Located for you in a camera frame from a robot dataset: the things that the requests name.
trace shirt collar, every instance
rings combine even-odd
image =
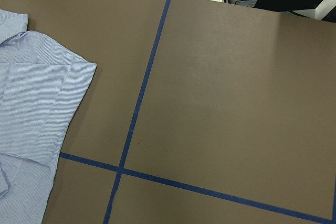
[[[28,14],[11,13],[0,9],[0,44],[27,31]]]

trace striped cloth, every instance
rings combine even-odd
[[[41,223],[68,125],[96,70],[0,10],[0,223]]]

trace blue tape line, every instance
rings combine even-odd
[[[83,163],[83,164],[95,166],[95,167],[98,167],[98,168],[106,169],[106,170],[112,170],[114,172],[116,172],[118,170],[117,166],[105,164],[105,163],[102,163],[102,162],[99,162],[99,161],[94,161],[94,160],[87,159],[87,158],[84,158],[84,157],[74,156],[74,155],[64,153],[64,152],[61,152],[59,154],[59,157],[62,157],[62,158],[68,159],[68,160],[72,160],[72,161],[76,161],[76,162],[80,162],[80,163]]]
[[[92,166],[96,166],[96,167],[99,167],[99,168],[107,169],[107,170],[116,171],[116,169],[118,169],[116,166],[113,166],[113,165],[108,165],[108,164],[105,164],[105,163],[102,163],[102,162],[92,161],[92,160],[87,159],[87,158],[82,158],[82,157],[78,157],[78,156],[74,156],[74,155],[70,155],[70,154],[66,154],[66,153],[61,153],[60,157],[66,158],[66,159],[69,159],[69,160],[72,160],[72,161],[84,163],[84,164],[87,164],[87,165],[92,165]],[[304,214],[304,213],[301,213],[301,212],[289,210],[289,209],[286,209],[286,208],[276,207],[276,206],[260,203],[260,202],[257,202],[257,201],[244,199],[244,198],[236,197],[236,196],[229,195],[229,194],[224,194],[224,193],[220,193],[220,192],[217,192],[217,191],[212,191],[212,190],[205,189],[205,188],[202,188],[202,187],[192,186],[192,185],[177,182],[177,181],[174,181],[174,180],[161,178],[161,177],[156,177],[156,176],[149,175],[149,174],[146,174],[146,173],[136,172],[134,170],[121,168],[121,169],[118,170],[117,175],[119,175],[121,177],[122,174],[130,175],[130,176],[133,176],[133,177],[153,181],[153,182],[168,185],[168,186],[173,186],[173,187],[188,190],[188,191],[193,191],[195,193],[199,193],[199,194],[203,194],[203,195],[207,195],[207,196],[212,196],[212,197],[219,198],[219,199],[232,201],[232,202],[242,204],[242,205],[247,205],[247,206],[251,206],[251,207],[255,207],[255,208],[259,208],[259,209],[263,209],[263,210],[267,210],[267,211],[271,211],[271,212],[276,212],[278,214],[283,214],[283,215],[287,215],[287,216],[296,217],[296,218],[299,218],[299,219],[313,221],[313,222],[317,222],[317,223],[321,223],[321,224],[336,224],[336,222],[335,222],[336,188],[335,188],[335,193],[334,193],[333,219],[328,220],[328,219],[321,218],[321,217],[318,217],[318,216],[308,215],[308,214]]]
[[[173,186],[173,187],[177,187],[177,188],[180,188],[180,189],[185,189],[185,190],[188,190],[188,191],[193,191],[195,193],[204,194],[204,195],[216,197],[216,198],[219,198],[219,199],[232,201],[232,202],[243,204],[243,205],[246,205],[246,206],[251,206],[251,207],[260,208],[260,209],[264,209],[264,210],[271,211],[271,212],[276,212],[278,214],[292,216],[292,217],[296,217],[296,218],[300,218],[300,219],[304,219],[304,220],[309,220],[309,221],[314,221],[314,222],[322,223],[322,224],[332,224],[333,223],[332,220],[324,219],[324,218],[321,218],[321,217],[308,215],[308,214],[303,214],[301,212],[289,210],[289,209],[286,209],[286,208],[276,207],[276,206],[260,203],[260,202],[257,202],[257,201],[232,196],[232,195],[229,195],[229,194],[223,194],[223,193],[208,190],[208,189],[205,189],[205,188],[202,188],[202,187],[192,186],[192,185],[188,185],[188,184],[185,184],[185,183],[176,182],[176,181],[166,179],[166,178],[160,178],[160,177],[152,176],[152,175],[145,174],[145,173],[136,172],[136,171],[129,170],[129,169],[123,169],[123,173],[127,174],[127,175],[130,175],[130,176],[133,176],[133,177],[142,178],[142,179],[150,180],[150,181],[157,182],[157,183],[160,183],[160,184]]]
[[[117,190],[118,190],[118,187],[119,187],[119,184],[120,184],[122,169],[124,168],[124,165],[125,165],[125,162],[126,162],[126,157],[127,157],[127,154],[128,154],[128,150],[129,150],[130,145],[131,145],[133,131],[134,131],[137,119],[138,119],[140,106],[141,106],[142,99],[143,99],[143,96],[144,96],[144,93],[145,93],[145,90],[146,90],[149,75],[151,73],[154,57],[155,57],[155,54],[156,54],[157,46],[159,45],[164,21],[165,21],[166,16],[167,16],[167,12],[168,12],[168,9],[169,9],[170,2],[171,2],[171,0],[166,0],[166,2],[164,4],[163,12],[162,12],[161,19],[160,19],[160,22],[159,22],[159,27],[158,27],[157,32],[156,32],[155,40],[154,40],[154,43],[153,43],[153,48],[152,48],[152,51],[151,51],[151,54],[150,54],[150,57],[149,57],[149,60],[148,60],[145,75],[143,77],[143,81],[142,81],[141,89],[140,89],[140,92],[139,92],[138,100],[136,101],[132,121],[131,121],[131,124],[130,124],[130,128],[129,128],[129,131],[128,131],[128,134],[127,134],[126,142],[125,142],[125,145],[124,145],[124,148],[123,148],[123,151],[122,151],[122,155],[121,155],[121,158],[120,158],[119,169],[117,171],[117,175],[116,175],[116,178],[115,178],[114,183],[113,183],[112,192],[111,192],[111,195],[110,195],[109,203],[107,205],[107,209],[106,209],[103,224],[108,224],[109,220],[110,220],[113,200],[116,196],[116,193],[117,193]]]

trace folded cloth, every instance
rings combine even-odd
[[[68,125],[96,70],[0,10],[0,223],[41,223]]]

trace folded shirt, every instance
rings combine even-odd
[[[0,223],[41,223],[70,120],[96,70],[0,10]]]

